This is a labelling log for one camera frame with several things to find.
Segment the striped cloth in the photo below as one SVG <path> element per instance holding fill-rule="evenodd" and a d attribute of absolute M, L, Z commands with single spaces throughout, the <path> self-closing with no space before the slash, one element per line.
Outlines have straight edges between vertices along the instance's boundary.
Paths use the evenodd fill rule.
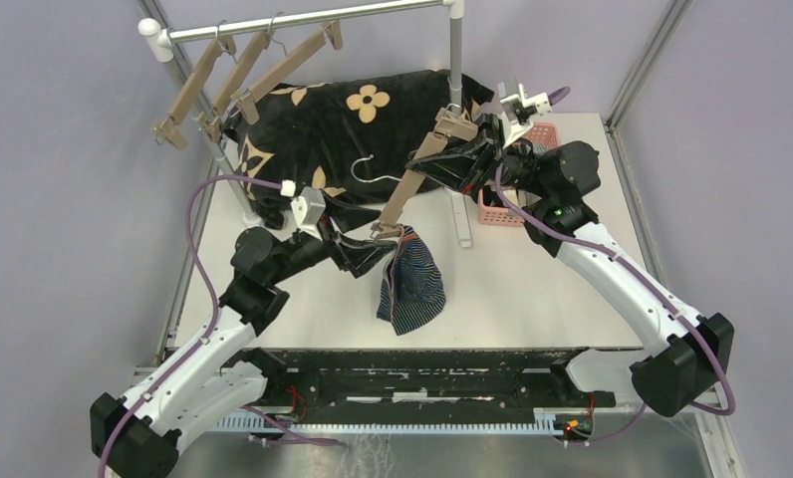
<path fill-rule="evenodd" d="M 396 252 L 385 265 L 376 317 L 390 322 L 401 336 L 431 322 L 445 304 L 431 253 L 410 226 L 403 226 Z"/>

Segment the white pipe connector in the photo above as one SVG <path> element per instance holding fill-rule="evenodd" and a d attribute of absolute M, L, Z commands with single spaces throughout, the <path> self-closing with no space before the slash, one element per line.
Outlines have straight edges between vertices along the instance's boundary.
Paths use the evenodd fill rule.
<path fill-rule="evenodd" d="M 167 63 L 173 60 L 173 52 L 170 48 L 165 48 L 160 44 L 159 37 L 161 37 L 161 25 L 152 18 L 145 18 L 138 22 L 138 32 L 147 40 L 150 45 L 150 50 L 160 63 Z"/>
<path fill-rule="evenodd" d="M 443 5 L 449 7 L 449 18 L 457 20 L 464 18 L 464 2 L 466 0 L 443 0 Z"/>

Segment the metal pole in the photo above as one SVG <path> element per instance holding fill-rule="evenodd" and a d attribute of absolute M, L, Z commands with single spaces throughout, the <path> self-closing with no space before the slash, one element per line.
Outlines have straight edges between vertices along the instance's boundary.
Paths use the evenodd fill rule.
<path fill-rule="evenodd" d="M 629 75 L 626 77 L 625 82 L 611 105 L 611 111 L 608 113 L 608 119 L 605 123 L 611 129 L 615 130 L 623 122 L 626 114 L 637 97 L 637 94 L 646 84 L 646 79 L 649 73 L 652 72 L 652 67 L 661 57 L 663 49 L 669 43 L 675 29 L 681 23 L 686 12 L 692 5 L 692 0 L 671 0 L 667 5 L 666 10 L 663 12 L 658 25 L 646 42 L 646 48 L 640 54 L 635 64 L 632 66 Z"/>
<path fill-rule="evenodd" d="M 282 15 L 275 18 L 265 18 L 262 20 L 251 20 L 247 22 L 224 23 L 222 25 L 211 25 L 208 27 L 192 28 L 189 30 L 170 31 L 164 30 L 160 37 L 161 42 L 168 45 L 178 43 L 193 42 L 195 40 L 208 40 L 215 38 L 215 35 L 239 35 L 242 33 L 265 32 L 268 26 L 273 30 L 280 28 L 296 27 L 299 25 L 310 25 L 313 23 L 327 22 L 330 20 L 341 20 L 344 18 L 365 17 L 380 13 L 399 12 L 402 10 L 414 10 L 417 8 L 436 7 L 451 3 L 451 0 L 396 0 L 394 2 L 374 3 L 372 5 L 360 5 L 358 7 L 336 8 L 334 10 L 323 10 L 320 12 L 299 13 L 295 15 Z"/>
<path fill-rule="evenodd" d="M 449 102 L 461 113 L 461 41 L 462 18 L 449 19 Z"/>
<path fill-rule="evenodd" d="M 137 2 L 138 7 L 141 9 L 141 12 L 143 12 L 145 17 L 155 19 L 157 22 L 159 22 L 159 24 L 161 24 L 162 28 L 168 28 L 169 22 L 167 15 L 164 13 L 164 10 L 161 8 L 161 5 L 159 5 L 158 2 L 155 0 L 137 0 Z M 173 53 L 173 60 L 162 63 L 167 69 L 170 77 L 173 79 L 173 82 L 179 88 L 182 88 L 182 85 L 184 85 L 185 81 L 188 79 L 188 75 L 191 75 L 191 72 L 194 70 L 194 66 L 191 65 L 191 62 L 188 60 L 188 56 L 185 55 L 185 51 L 182 49 L 182 47 L 174 45 L 170 47 L 170 51 Z M 194 107 L 198 113 L 207 112 L 209 115 L 211 115 L 211 103 L 204 92 L 200 92 Z"/>
<path fill-rule="evenodd" d="M 223 147 L 209 139 L 206 134 L 201 134 L 201 136 L 209 146 L 209 151 L 211 152 L 212 158 L 214 158 L 214 161 L 217 163 L 217 167 L 220 168 L 220 172 L 223 174 L 235 174 L 235 169 L 226 157 L 226 152 L 223 151 Z M 232 188 L 232 193 L 235 194 L 235 199 L 238 200 L 238 203 L 241 204 L 241 208 L 244 209 L 244 223 L 248 226 L 260 226 L 262 223 L 261 218 L 253 212 L 253 205 L 250 204 L 250 200 L 247 198 L 244 185 L 239 181 L 227 182 L 229 183 L 229 187 Z"/>

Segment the metal hanger hook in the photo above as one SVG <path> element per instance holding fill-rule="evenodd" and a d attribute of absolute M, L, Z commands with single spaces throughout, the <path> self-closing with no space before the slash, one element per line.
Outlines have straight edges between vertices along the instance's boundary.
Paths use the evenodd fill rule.
<path fill-rule="evenodd" d="M 221 20 L 217 22 L 217 25 L 214 26 L 214 40 L 220 45 L 220 51 L 232 57 L 232 61 L 238 63 L 238 59 L 235 58 L 235 54 L 232 51 L 226 49 L 226 45 L 224 42 L 220 41 L 220 26 L 226 23 L 226 20 Z"/>
<path fill-rule="evenodd" d="M 373 179 L 361 179 L 360 177 L 358 177 L 356 175 L 356 164 L 358 164 L 360 162 L 370 161 L 371 159 L 373 159 L 373 155 L 372 154 L 370 156 L 368 156 L 368 157 L 360 157 L 360 158 L 356 159 L 355 161 L 353 161 L 353 164 L 350 165 L 350 174 L 353 176 L 353 178 L 356 181 L 363 182 L 364 184 L 370 184 L 371 182 L 377 182 L 377 181 L 381 181 L 383 179 L 390 179 L 390 180 L 396 181 L 396 182 L 400 182 L 401 181 L 401 179 L 398 178 L 398 177 L 393 177 L 393 176 L 388 176 L 388 175 L 379 176 L 379 177 L 376 177 L 376 178 L 373 178 Z"/>
<path fill-rule="evenodd" d="M 288 49 L 285 47 L 285 44 L 280 42 L 280 41 L 277 41 L 277 40 L 273 39 L 273 33 L 274 33 L 273 32 L 273 21 L 276 20 L 276 17 L 278 17 L 280 15 L 284 15 L 284 14 L 285 14 L 285 12 L 276 12 L 276 15 L 271 17 L 270 22 L 268 22 L 268 24 L 267 24 L 267 40 L 268 40 L 268 46 L 270 46 L 271 43 L 276 43 L 276 44 L 281 45 L 282 46 L 282 53 L 284 53 L 285 56 L 287 57 L 288 56 Z"/>

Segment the black fabric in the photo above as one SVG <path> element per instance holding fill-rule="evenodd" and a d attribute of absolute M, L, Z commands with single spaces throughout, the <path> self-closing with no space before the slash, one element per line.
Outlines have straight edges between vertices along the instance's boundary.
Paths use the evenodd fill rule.
<path fill-rule="evenodd" d="M 362 92 L 360 110 L 348 99 Z M 238 142 L 240 174 L 270 181 L 292 179 L 351 204 L 385 202 L 397 183 L 382 180 L 361 183 L 353 179 L 350 165 L 370 154 L 356 173 L 365 179 L 382 175 L 402 176 L 411 151 L 416 150 L 434 127 L 438 110 L 449 103 L 447 71 L 422 71 L 390 77 L 309 87 L 281 86 L 257 105 L 259 121 L 248 124 L 232 112 L 224 133 Z M 376 103 L 387 103 L 376 106 Z M 493 99 L 493 92 L 463 77 L 464 111 Z M 375 109 L 370 118 L 370 106 Z M 436 187 L 426 181 L 420 191 Z M 268 227 L 282 227 L 281 210 L 288 199 L 275 191 L 248 186 L 248 196 Z"/>

